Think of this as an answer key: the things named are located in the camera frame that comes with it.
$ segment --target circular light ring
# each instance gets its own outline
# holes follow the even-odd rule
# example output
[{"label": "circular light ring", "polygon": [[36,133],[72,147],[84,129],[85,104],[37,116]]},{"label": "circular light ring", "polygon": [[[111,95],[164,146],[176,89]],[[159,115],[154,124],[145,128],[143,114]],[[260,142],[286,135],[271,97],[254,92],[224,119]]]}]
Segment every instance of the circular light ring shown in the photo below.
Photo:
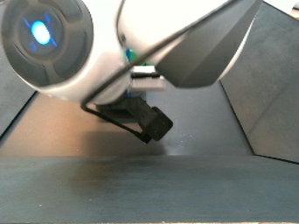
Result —
[{"label": "circular light ring", "polygon": [[32,24],[32,35],[39,44],[43,46],[48,45],[52,39],[52,35],[48,31],[48,28],[41,21],[36,21]]}]

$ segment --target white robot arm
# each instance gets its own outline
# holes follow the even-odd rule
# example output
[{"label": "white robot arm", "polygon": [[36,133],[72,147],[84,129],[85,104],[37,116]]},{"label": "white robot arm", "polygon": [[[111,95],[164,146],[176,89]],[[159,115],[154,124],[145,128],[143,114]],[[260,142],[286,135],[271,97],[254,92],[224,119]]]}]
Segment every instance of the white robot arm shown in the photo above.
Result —
[{"label": "white robot arm", "polygon": [[5,55],[25,83],[64,100],[108,105],[121,98],[132,79],[127,48],[148,56],[178,88],[200,88],[232,67],[260,3],[11,0],[1,26]]}]

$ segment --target black cable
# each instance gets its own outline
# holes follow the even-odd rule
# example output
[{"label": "black cable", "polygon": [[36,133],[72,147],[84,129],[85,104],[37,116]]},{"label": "black cable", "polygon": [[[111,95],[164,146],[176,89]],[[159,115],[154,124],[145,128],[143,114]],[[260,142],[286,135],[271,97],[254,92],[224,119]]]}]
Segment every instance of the black cable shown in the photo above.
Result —
[{"label": "black cable", "polygon": [[111,79],[87,96],[87,98],[83,100],[80,104],[80,108],[91,113],[92,115],[100,117],[101,119],[107,120],[108,122],[113,123],[119,128],[127,130],[131,132],[141,141],[141,133],[137,131],[129,129],[125,125],[115,121],[112,118],[103,115],[96,110],[92,110],[88,107],[88,104],[92,102],[95,97],[108,88],[109,85],[113,84],[113,82],[121,78],[124,74],[129,72],[129,70],[137,66],[144,60],[147,60],[150,57],[152,57],[164,47],[167,47],[179,37],[182,37],[187,32],[191,32],[194,29],[199,28],[210,19],[212,19],[219,11],[224,11],[228,7],[231,7],[239,0],[230,0],[227,1],[220,7],[218,7],[211,13],[208,13],[204,17],[199,18],[195,22],[188,24],[186,27],[183,27],[171,37],[168,37],[164,41],[162,41],[155,47],[152,47],[135,61],[132,61],[124,68],[121,68],[111,77]]}]

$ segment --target green component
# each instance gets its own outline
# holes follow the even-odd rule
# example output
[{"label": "green component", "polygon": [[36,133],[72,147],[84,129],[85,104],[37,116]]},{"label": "green component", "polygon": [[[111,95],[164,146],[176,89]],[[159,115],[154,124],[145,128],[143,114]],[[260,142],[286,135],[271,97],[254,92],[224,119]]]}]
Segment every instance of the green component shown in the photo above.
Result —
[{"label": "green component", "polygon": [[[137,55],[136,55],[136,53],[132,51],[132,50],[125,50],[125,56],[127,56],[127,58],[128,58],[128,61],[133,61],[133,60],[136,60],[137,59]],[[139,66],[151,66],[151,63],[148,62],[148,61],[143,61],[140,64],[139,64]]]}]

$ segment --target white plastic housing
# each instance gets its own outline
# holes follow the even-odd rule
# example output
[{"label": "white plastic housing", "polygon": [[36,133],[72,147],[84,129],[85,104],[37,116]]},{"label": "white plastic housing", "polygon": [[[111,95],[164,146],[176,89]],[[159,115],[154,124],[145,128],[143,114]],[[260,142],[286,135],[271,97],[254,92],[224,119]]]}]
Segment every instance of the white plastic housing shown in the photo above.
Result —
[{"label": "white plastic housing", "polygon": [[[154,45],[167,39],[184,26],[219,8],[227,0],[125,0],[119,33],[125,36],[125,45],[143,54]],[[243,50],[248,35],[228,63],[220,78],[232,68]],[[150,60],[156,65],[164,55],[180,43],[183,37],[172,42]]]},{"label": "white plastic housing", "polygon": [[[125,64],[123,49],[117,42],[116,16],[120,0],[83,0],[93,22],[93,44],[85,65],[67,81],[48,87],[32,88],[63,100],[81,102],[87,95],[100,87]],[[109,104],[127,91],[129,75],[112,84],[95,98],[93,103]]]}]

